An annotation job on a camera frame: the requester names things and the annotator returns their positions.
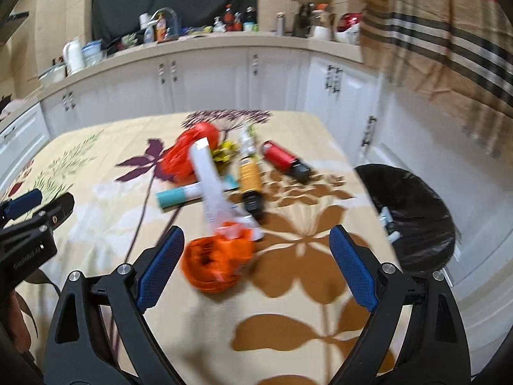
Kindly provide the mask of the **teal white tube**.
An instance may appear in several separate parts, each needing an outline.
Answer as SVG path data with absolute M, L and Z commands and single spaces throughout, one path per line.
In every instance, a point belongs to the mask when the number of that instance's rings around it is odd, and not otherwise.
M 222 178 L 222 185 L 225 191 L 237 190 L 239 188 L 237 180 L 231 175 L 226 175 Z M 203 193 L 202 183 L 197 182 L 159 192 L 156 194 L 156 201 L 159 207 L 164 210 L 202 199 Z

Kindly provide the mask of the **orange plastic bag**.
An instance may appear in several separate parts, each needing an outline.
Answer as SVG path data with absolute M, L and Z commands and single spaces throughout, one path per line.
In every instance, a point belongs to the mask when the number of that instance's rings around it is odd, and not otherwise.
M 253 255 L 253 230 L 241 223 L 225 222 L 215 234 L 188 242 L 181 269 L 194 288 L 217 294 L 238 283 Z

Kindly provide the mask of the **orange label brown bottle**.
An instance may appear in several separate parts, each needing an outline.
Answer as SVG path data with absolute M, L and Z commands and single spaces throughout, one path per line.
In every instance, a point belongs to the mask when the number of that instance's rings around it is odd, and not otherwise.
M 256 220 L 264 216 L 264 196 L 257 162 L 254 157 L 243 157 L 239 163 L 239 185 L 243 205 Z

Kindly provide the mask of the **white blue printed tube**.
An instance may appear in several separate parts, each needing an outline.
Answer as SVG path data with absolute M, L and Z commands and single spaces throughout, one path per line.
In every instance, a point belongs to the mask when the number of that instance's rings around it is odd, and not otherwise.
M 398 230 L 396 230 L 391 212 L 387 207 L 382 207 L 378 218 L 383 226 L 383 229 L 387 233 L 387 239 L 390 244 L 395 243 L 401 238 L 401 234 Z

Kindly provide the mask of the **white kettle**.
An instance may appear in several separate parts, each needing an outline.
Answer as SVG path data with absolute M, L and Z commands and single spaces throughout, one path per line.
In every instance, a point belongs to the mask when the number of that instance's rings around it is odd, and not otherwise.
M 63 47 L 63 60 L 66 64 L 68 75 L 73 75 L 85 68 L 82 44 L 79 38 L 69 41 Z

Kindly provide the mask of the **red plastic bag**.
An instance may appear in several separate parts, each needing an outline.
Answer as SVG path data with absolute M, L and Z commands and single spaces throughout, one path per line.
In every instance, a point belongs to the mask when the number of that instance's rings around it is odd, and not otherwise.
M 196 180 L 189 151 L 192 145 L 206 138 L 211 150 L 218 146 L 219 130 L 210 123 L 200 122 L 185 130 L 174 145 L 164 154 L 160 169 L 174 184 L 189 184 Z

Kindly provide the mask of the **floral beige tablecloth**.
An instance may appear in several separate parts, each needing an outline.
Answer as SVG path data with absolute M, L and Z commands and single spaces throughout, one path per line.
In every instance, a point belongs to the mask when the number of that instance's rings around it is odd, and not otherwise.
M 56 231 L 56 255 L 36 283 L 18 293 L 38 363 L 68 273 L 110 273 L 154 245 L 169 225 L 187 240 L 209 234 L 204 207 L 162 210 L 171 184 L 157 171 L 182 133 L 184 114 L 156 115 L 76 130 L 48 143 L 12 178 L 2 198 L 38 189 L 45 200 L 75 197 Z M 291 151 L 313 169 L 301 185 L 260 163 L 264 239 L 242 279 L 222 294 L 204 294 L 176 269 L 146 320 L 189 384 L 325 384 L 355 345 L 368 313 L 358 306 L 328 245 L 342 224 L 381 261 L 396 261 L 364 185 L 323 124 L 307 113 L 273 112 L 256 135 Z

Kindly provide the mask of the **yellow green crumpled wrapper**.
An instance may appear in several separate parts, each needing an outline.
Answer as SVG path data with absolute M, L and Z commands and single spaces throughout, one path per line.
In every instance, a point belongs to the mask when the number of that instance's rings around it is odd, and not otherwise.
M 213 161 L 216 165 L 230 163 L 237 156 L 238 150 L 235 142 L 223 141 L 212 151 Z

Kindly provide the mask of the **orange dish soap bottle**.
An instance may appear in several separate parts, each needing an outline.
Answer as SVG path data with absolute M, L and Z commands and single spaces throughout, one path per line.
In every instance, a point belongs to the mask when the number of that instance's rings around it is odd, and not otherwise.
M 160 43 L 165 40 L 167 31 L 167 22 L 164 14 L 159 13 L 156 22 L 156 40 Z

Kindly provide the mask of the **chrome sink faucet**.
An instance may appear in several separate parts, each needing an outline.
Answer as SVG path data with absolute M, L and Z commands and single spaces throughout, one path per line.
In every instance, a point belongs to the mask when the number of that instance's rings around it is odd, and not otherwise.
M 157 10 L 149 20 L 154 27 L 156 41 L 177 41 L 180 36 L 180 20 L 177 12 L 169 7 Z

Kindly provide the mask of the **white green crumpled wrapper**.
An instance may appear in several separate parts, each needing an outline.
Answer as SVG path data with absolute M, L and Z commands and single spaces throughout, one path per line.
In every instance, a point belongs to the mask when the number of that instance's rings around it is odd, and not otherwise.
M 242 159 L 257 154 L 255 131 L 251 124 L 245 124 L 239 136 L 239 154 Z

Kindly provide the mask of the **red label dark bottle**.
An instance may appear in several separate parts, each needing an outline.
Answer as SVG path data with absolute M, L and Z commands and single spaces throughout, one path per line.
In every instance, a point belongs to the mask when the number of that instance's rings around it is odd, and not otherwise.
M 268 140 L 262 144 L 261 151 L 264 159 L 278 171 L 291 176 L 301 184 L 309 182 L 311 168 L 282 146 Z

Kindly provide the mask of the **white base cabinets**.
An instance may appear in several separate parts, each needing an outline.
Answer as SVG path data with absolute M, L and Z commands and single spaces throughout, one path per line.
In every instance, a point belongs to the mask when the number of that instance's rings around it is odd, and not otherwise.
M 376 75 L 354 58 L 280 46 L 203 47 L 107 61 L 24 100 L 1 123 L 1 179 L 11 181 L 63 133 L 197 110 L 287 110 L 317 116 L 360 162 Z

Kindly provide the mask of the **red cap sauce bottle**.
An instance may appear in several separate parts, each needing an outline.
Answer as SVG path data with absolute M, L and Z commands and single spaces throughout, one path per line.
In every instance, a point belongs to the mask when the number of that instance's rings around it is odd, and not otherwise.
M 223 23 L 226 31 L 234 31 L 235 13 L 231 4 L 227 4 L 223 14 Z

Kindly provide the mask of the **silver thermos bottle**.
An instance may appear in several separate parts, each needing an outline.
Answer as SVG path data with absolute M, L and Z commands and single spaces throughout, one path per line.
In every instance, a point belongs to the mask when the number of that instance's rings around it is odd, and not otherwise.
M 285 34 L 286 18 L 284 12 L 278 12 L 276 14 L 276 35 L 283 37 Z

